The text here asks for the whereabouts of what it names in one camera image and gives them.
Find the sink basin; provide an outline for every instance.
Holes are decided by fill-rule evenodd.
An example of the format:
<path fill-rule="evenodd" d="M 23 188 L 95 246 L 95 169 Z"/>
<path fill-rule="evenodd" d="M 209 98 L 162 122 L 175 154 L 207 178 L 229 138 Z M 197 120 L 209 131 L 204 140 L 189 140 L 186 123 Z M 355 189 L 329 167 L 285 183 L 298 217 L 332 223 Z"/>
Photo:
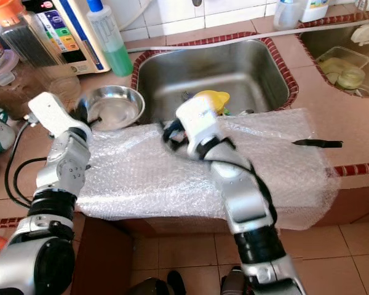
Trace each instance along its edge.
<path fill-rule="evenodd" d="M 335 46 L 345 47 L 369 56 L 369 44 L 359 46 L 351 41 L 351 36 L 357 28 L 359 28 L 359 26 L 306 32 L 300 35 L 300 39 L 314 59 L 319 58 L 323 53 Z M 365 72 L 365 80 L 360 88 L 367 89 L 368 91 L 366 91 L 364 96 L 369 96 L 369 64 L 362 69 Z"/>
<path fill-rule="evenodd" d="M 174 119 L 179 105 L 203 90 L 228 92 L 231 98 L 226 108 L 232 115 L 245 110 L 271 111 L 282 107 L 290 96 L 261 41 L 158 53 L 140 65 L 134 79 L 146 105 L 141 124 Z"/>

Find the metal bowl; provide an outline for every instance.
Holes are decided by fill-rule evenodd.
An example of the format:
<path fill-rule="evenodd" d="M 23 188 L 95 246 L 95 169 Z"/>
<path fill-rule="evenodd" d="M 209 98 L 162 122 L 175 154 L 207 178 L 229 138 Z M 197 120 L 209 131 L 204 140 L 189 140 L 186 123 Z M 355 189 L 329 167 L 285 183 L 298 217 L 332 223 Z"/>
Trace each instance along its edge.
<path fill-rule="evenodd" d="M 112 131 L 134 124 L 145 110 L 142 95 L 134 89 L 110 85 L 92 90 L 78 101 L 76 112 L 95 131 Z"/>

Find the kitchen counter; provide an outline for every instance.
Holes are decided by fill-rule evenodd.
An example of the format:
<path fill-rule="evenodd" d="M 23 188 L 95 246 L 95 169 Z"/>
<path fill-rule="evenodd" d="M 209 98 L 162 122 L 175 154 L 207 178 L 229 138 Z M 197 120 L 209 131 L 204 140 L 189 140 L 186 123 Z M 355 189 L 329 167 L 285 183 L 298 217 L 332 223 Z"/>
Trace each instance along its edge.
<path fill-rule="evenodd" d="M 352 6 L 332 6 L 329 17 L 352 12 Z M 198 39 L 205 39 L 224 34 L 253 31 L 267 33 L 273 31 L 273 17 L 257 18 L 252 21 L 233 23 L 219 27 L 207 28 L 188 33 L 157 37 L 142 41 L 127 43 L 127 48 L 172 45 Z M 369 163 L 369 99 L 350 96 L 328 85 L 317 70 L 312 58 L 306 53 L 302 43 L 295 35 L 271 38 L 275 43 L 286 66 L 299 86 L 299 94 L 291 104 L 291 108 L 306 108 L 312 118 L 314 128 L 320 139 L 344 141 L 341 149 L 326 149 L 325 153 L 332 166 L 351 166 L 353 164 Z M 134 62 L 141 53 L 130 55 Z M 130 86 L 131 76 L 119 78 L 112 72 L 103 74 L 88 74 L 80 77 L 82 91 L 86 92 L 103 85 L 119 84 Z M 68 109 L 75 101 L 66 101 Z M 45 157 L 52 141 L 47 137 L 47 131 L 41 126 L 28 128 L 20 141 L 17 156 L 12 164 L 14 170 L 25 160 L 35 157 Z M 4 189 L 4 170 L 9 152 L 0 155 L 0 218 L 20 217 L 26 214 L 26 209 L 12 203 Z M 33 163 L 22 171 L 18 183 L 25 195 L 32 195 L 36 186 L 35 180 L 42 163 Z M 369 186 L 368 174 L 342 177 L 342 189 Z"/>

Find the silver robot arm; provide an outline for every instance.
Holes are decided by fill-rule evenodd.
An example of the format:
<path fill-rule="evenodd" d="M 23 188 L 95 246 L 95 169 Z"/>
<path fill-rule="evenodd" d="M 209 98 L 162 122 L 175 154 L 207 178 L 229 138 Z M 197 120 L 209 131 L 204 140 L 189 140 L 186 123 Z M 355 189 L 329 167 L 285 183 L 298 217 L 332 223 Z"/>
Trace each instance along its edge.
<path fill-rule="evenodd" d="M 253 292 L 256 295 L 305 295 L 274 227 L 277 213 L 268 187 L 251 163 L 224 138 L 208 99 L 192 98 L 182 104 L 176 114 L 188 137 L 188 154 L 211 161 L 212 176 L 224 200 L 242 271 Z"/>
<path fill-rule="evenodd" d="M 73 211 L 85 183 L 91 130 L 44 92 L 29 107 L 54 136 L 28 216 L 0 252 L 0 295 L 57 295 L 71 283 L 75 256 Z"/>

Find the wall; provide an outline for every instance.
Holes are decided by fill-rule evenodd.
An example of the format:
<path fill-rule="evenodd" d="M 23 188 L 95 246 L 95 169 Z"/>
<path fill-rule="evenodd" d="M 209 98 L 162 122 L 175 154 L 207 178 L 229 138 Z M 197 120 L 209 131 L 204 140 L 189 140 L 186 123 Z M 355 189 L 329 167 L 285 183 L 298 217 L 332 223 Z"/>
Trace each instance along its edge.
<path fill-rule="evenodd" d="M 134 23 L 122 31 L 124 41 L 134 41 L 194 31 L 228 23 L 274 15 L 277 0 L 153 0 Z M 120 25 L 130 20 L 147 0 L 103 0 L 109 4 Z M 334 5 L 354 0 L 331 0 Z"/>

